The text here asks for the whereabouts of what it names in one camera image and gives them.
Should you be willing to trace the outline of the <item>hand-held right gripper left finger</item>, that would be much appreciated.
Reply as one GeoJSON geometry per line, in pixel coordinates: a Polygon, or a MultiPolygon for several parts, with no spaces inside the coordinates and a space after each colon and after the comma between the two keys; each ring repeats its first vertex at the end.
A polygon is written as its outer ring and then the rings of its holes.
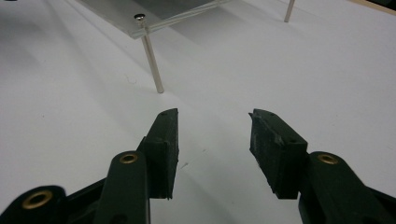
{"type": "Polygon", "coordinates": [[[178,112],[161,112],[138,148],[109,166],[93,224],[150,224],[150,201],[171,199],[178,163],[178,112]]]}

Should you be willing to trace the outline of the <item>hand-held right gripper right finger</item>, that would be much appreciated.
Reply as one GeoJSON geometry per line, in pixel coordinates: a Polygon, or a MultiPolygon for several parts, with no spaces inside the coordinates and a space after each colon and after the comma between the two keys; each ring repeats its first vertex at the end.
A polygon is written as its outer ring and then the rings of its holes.
{"type": "Polygon", "coordinates": [[[250,152],[276,197],[299,201],[304,224],[396,224],[396,199],[365,186],[342,158],[308,153],[307,142],[273,112],[249,115],[250,152]]]}

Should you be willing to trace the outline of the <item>clear acrylic frame base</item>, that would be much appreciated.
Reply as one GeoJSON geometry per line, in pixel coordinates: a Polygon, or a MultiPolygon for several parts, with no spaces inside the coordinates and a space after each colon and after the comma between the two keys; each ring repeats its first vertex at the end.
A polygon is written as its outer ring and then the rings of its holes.
{"type": "MultiPolygon", "coordinates": [[[[82,8],[84,8],[84,9],[87,10],[87,11],[90,11],[89,9],[87,9],[86,7],[84,7],[81,3],[77,2],[76,0],[65,0],[65,1],[66,1],[77,13],[79,13],[82,17],[86,17],[86,15],[81,11],[82,8]]],[[[240,1],[240,2],[242,2],[242,0],[230,0],[229,2],[234,2],[234,1],[240,1]]],[[[211,9],[209,9],[209,10],[206,11],[206,12],[203,12],[203,13],[201,13],[201,14],[198,14],[198,15],[195,15],[195,16],[192,16],[192,17],[189,17],[189,18],[187,18],[187,19],[185,19],[185,20],[189,20],[190,18],[193,18],[193,17],[196,17],[196,16],[201,17],[202,15],[209,15],[209,14],[211,14],[213,11],[222,10],[223,5],[228,4],[229,2],[224,3],[224,4],[221,4],[221,5],[218,6],[218,7],[211,8],[211,9]]],[[[95,13],[93,13],[92,11],[90,11],[90,12],[91,12],[92,14],[94,14],[96,17],[100,18],[101,20],[105,21],[104,19],[102,19],[101,17],[99,17],[98,15],[96,15],[95,13]]],[[[158,93],[163,93],[163,92],[164,92],[164,88],[163,88],[163,84],[162,84],[162,80],[161,80],[161,75],[160,75],[160,72],[159,72],[158,65],[157,65],[157,63],[156,63],[155,54],[154,54],[154,51],[153,51],[153,48],[152,48],[152,45],[151,45],[151,42],[150,42],[150,38],[149,38],[149,36],[150,36],[152,33],[149,33],[149,34],[148,34],[148,33],[145,33],[143,36],[141,36],[140,38],[137,38],[137,39],[141,39],[141,40],[142,40],[142,43],[143,43],[143,46],[144,46],[144,50],[145,50],[146,55],[147,55],[148,66],[149,66],[149,68],[150,68],[151,75],[152,75],[152,77],[153,77],[153,80],[154,80],[154,83],[155,83],[155,86],[156,86],[156,90],[157,90],[158,93]]]]}

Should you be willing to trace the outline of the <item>clear acrylic picture frame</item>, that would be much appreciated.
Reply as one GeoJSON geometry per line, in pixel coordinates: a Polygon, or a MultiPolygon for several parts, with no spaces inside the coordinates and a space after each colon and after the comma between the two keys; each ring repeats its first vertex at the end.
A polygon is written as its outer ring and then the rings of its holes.
{"type": "Polygon", "coordinates": [[[133,39],[230,0],[76,0],[133,39]]]}

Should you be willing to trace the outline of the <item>white paper table mat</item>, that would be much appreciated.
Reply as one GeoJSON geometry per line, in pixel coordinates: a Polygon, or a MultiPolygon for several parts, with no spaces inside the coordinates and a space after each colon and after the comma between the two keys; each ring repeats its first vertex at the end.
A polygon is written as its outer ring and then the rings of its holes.
{"type": "Polygon", "coordinates": [[[178,112],[172,200],[152,224],[301,224],[249,150],[250,113],[396,197],[396,16],[351,0],[231,0],[144,48],[74,0],[0,2],[0,213],[25,191],[75,192],[178,112]]]}

